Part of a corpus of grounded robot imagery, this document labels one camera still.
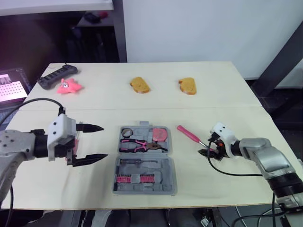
red-handled screwdriver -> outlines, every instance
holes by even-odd
[[[208,149],[208,146],[205,143],[203,143],[197,136],[195,136],[191,132],[187,131],[184,127],[182,127],[182,125],[178,125],[177,129],[180,132],[182,132],[183,134],[185,134],[186,136],[188,136],[189,138],[191,138],[194,142],[199,143]]]

pink handle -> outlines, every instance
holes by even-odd
[[[177,129],[180,131],[180,132],[182,132],[182,133],[184,133],[186,136],[188,136],[188,137],[190,137],[194,142],[200,142],[200,139],[197,137],[197,136],[195,136],[194,134],[192,134],[191,132],[189,132],[189,131],[187,131],[185,128],[183,128],[181,125],[179,125],[178,127],[177,127]]]

pink starfish toy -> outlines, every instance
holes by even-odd
[[[61,79],[61,85],[58,87],[57,93],[75,93],[81,88],[82,86],[77,84],[73,78],[67,80]]]

bread slice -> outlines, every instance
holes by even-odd
[[[131,81],[130,85],[137,93],[147,93],[150,91],[150,88],[148,87],[144,79],[142,79],[141,77],[134,78]]]
[[[194,95],[197,93],[196,84],[194,78],[187,77],[184,79],[179,80],[180,89],[184,93],[188,95]]]

pliers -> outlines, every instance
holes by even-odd
[[[137,147],[135,149],[127,149],[127,148],[120,148],[119,151],[123,153],[136,153],[136,152],[146,152],[147,150],[157,150],[162,149],[164,151],[167,151],[167,149],[161,147],[161,145],[157,143],[148,143],[145,140],[136,140],[136,139],[121,139],[121,143],[137,143],[140,144],[140,147]]]

